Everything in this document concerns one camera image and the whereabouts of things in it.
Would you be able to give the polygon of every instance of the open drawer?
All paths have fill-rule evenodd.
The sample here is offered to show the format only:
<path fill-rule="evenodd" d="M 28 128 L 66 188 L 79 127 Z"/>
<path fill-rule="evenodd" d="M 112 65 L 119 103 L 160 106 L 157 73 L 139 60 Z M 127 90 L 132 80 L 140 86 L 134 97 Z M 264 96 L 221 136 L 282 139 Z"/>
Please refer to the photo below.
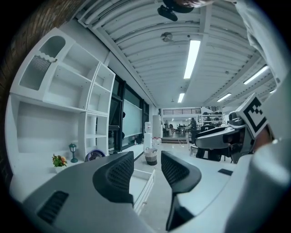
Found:
<path fill-rule="evenodd" d="M 140 214 L 153 188 L 155 172 L 155 170 L 153 172 L 144 172 L 136 169 L 133 171 L 130 179 L 129 193 L 133 196 L 133 208 L 137 214 Z"/>

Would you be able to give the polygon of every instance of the person's hand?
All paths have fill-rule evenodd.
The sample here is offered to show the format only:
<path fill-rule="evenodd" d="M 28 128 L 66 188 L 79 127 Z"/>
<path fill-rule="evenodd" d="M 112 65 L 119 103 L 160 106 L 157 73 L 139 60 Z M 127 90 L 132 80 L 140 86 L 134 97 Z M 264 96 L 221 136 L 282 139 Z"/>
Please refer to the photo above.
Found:
<path fill-rule="evenodd" d="M 202 7 L 212 4 L 216 0 L 174 0 L 178 5 L 184 7 Z"/>

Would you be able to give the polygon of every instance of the small fan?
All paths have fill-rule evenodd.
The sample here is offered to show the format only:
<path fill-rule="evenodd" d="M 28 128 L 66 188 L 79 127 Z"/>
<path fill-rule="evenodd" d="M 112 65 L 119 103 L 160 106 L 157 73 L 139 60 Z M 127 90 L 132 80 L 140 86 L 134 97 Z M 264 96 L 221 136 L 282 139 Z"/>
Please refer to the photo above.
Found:
<path fill-rule="evenodd" d="M 105 154 L 101 150 L 93 150 L 86 155 L 85 162 L 96 159 L 97 157 L 105 157 Z"/>

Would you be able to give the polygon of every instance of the laundry basket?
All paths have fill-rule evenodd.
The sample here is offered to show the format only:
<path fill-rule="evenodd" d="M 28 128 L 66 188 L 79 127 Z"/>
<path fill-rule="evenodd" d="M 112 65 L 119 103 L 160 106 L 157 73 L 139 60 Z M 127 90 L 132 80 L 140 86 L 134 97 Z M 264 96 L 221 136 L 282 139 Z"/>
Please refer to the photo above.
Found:
<path fill-rule="evenodd" d="M 154 149 L 154 148 L 146 148 L 145 149 L 145 160 L 147 162 L 147 164 L 151 165 L 151 166 L 154 166 L 156 165 L 158 162 L 156 160 L 156 156 L 157 156 L 157 149 Z"/>

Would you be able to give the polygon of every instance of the ceiling light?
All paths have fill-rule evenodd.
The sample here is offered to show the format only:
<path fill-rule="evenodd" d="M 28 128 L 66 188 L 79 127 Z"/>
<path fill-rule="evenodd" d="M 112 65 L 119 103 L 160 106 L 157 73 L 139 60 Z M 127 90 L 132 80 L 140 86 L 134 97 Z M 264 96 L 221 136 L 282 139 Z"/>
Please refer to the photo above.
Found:
<path fill-rule="evenodd" d="M 229 96 L 231 96 L 231 93 L 227 93 L 225 96 L 223 96 L 222 98 L 220 98 L 217 102 L 223 101 L 224 99 L 226 99 Z"/>
<path fill-rule="evenodd" d="M 186 65 L 186 70 L 184 74 L 184 79 L 191 78 L 196 59 L 198 56 L 198 51 L 200 47 L 200 41 L 190 41 L 190 48 L 189 48 L 189 54 L 188 54 L 188 60 Z"/>
<path fill-rule="evenodd" d="M 246 81 L 244 81 L 244 84 L 246 85 L 246 84 L 250 83 L 251 81 L 253 81 L 255 78 L 257 78 L 258 76 L 260 76 L 262 73 L 264 73 L 268 69 L 269 69 L 269 66 L 264 66 L 256 74 L 254 74 L 252 77 L 250 77 L 249 79 L 247 79 Z"/>
<path fill-rule="evenodd" d="M 185 93 L 181 93 L 178 99 L 178 103 L 181 103 L 184 98 Z"/>

